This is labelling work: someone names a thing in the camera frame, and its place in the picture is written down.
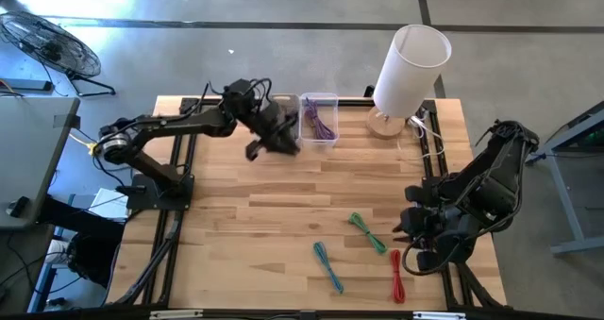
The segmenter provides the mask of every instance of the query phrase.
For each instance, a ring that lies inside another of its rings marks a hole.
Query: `clear plastic container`
[[[317,115],[321,122],[335,134],[332,140],[318,139],[309,118],[305,116],[308,102],[317,104]],[[299,141],[302,144],[334,146],[340,134],[338,132],[338,95],[335,93],[303,93],[300,95],[300,132]]]

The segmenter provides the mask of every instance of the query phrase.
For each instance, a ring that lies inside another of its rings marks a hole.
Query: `concrete floor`
[[[428,0],[428,6],[434,24],[604,25],[601,0]],[[28,8],[43,15],[169,21],[421,22],[417,0],[3,0],[0,7]],[[364,87],[377,80],[394,35],[392,31],[68,30],[98,54],[103,72],[97,79],[118,92],[115,97],[83,99],[79,115],[83,130],[90,134],[116,118],[149,112],[158,94],[200,93],[210,79],[222,85],[239,77],[269,76],[275,93],[362,95]],[[461,99],[472,142],[495,118],[516,119],[545,139],[604,97],[599,81],[604,34],[446,36],[453,56],[443,73],[445,93]],[[7,44],[0,43],[0,64],[2,76],[45,78],[36,61]],[[51,74],[61,93],[74,94],[63,75]],[[523,210],[511,228],[495,235],[510,305],[602,317],[604,250],[552,257],[551,244],[571,239],[562,204],[541,164],[525,170],[524,180]],[[51,193],[93,194],[100,186],[115,184],[93,169],[78,144],[68,142]]]

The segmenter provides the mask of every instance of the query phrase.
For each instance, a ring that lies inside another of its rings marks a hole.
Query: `white cable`
[[[423,158],[426,158],[428,156],[438,156],[444,153],[445,151],[445,140],[443,140],[443,138],[441,137],[441,135],[437,134],[436,132],[430,130],[425,124],[424,124],[424,120],[426,119],[426,115],[424,115],[424,118],[419,118],[417,116],[412,116],[409,120],[407,120],[407,124],[409,126],[412,127],[413,130],[413,135],[415,135],[415,137],[417,138],[422,138],[424,137],[424,133],[429,133],[431,135],[433,135],[434,137],[438,137],[439,139],[441,139],[441,141],[443,141],[443,149],[441,149],[441,151],[437,152],[437,153],[427,153],[421,157],[418,158],[403,158],[401,157],[402,160],[422,160]],[[418,135],[415,132],[415,128],[418,128],[420,131],[420,134]],[[400,147],[400,134],[398,134],[398,137],[396,138],[396,146],[398,147],[398,151],[403,151],[403,149]]]

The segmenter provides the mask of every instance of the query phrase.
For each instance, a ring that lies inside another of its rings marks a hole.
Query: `table lamp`
[[[396,31],[374,90],[369,131],[380,139],[397,137],[450,57],[451,43],[432,27],[407,25]]]

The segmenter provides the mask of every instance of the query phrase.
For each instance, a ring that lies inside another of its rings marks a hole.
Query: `metal stand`
[[[38,216],[38,223],[64,227],[99,239],[122,239],[124,226],[86,210],[74,208],[48,196]]]
[[[587,136],[604,128],[604,107],[598,105],[596,108],[599,108],[599,111],[588,111],[587,116],[584,116],[584,119],[581,122],[573,123],[578,119],[571,122],[570,124],[574,124],[574,126],[565,131],[562,135],[544,143],[539,150],[537,150],[536,154],[538,155],[534,155],[526,161],[527,165],[532,165],[538,160],[546,160],[551,175],[554,178],[554,182],[556,183],[556,189],[560,196],[560,200],[562,201],[562,205],[564,206],[564,211],[566,212],[568,223],[573,232],[573,237],[575,238],[574,241],[551,246],[550,249],[553,254],[580,252],[604,247],[604,236],[586,238],[583,234],[579,219],[575,213],[575,207],[568,194],[567,185],[564,183],[560,167],[558,166],[558,160],[556,159],[558,152],[590,152],[594,150],[590,149],[590,147],[571,147],[570,145],[580,142]]]
[[[69,79],[69,82],[72,84],[72,86],[74,87],[75,93],[77,94],[78,97],[90,97],[90,96],[97,96],[97,95],[104,95],[104,94],[110,94],[110,95],[115,95],[115,89],[113,89],[113,87],[107,85],[107,84],[103,84],[100,82],[97,82],[95,80],[80,76],[78,74],[75,73],[66,73],[65,75],[67,75],[67,79]],[[85,81],[88,83],[92,83],[96,86],[108,89],[108,91],[105,92],[100,92],[100,93],[81,93],[80,90],[77,88],[77,86],[74,84],[75,80],[81,80],[81,81]]]

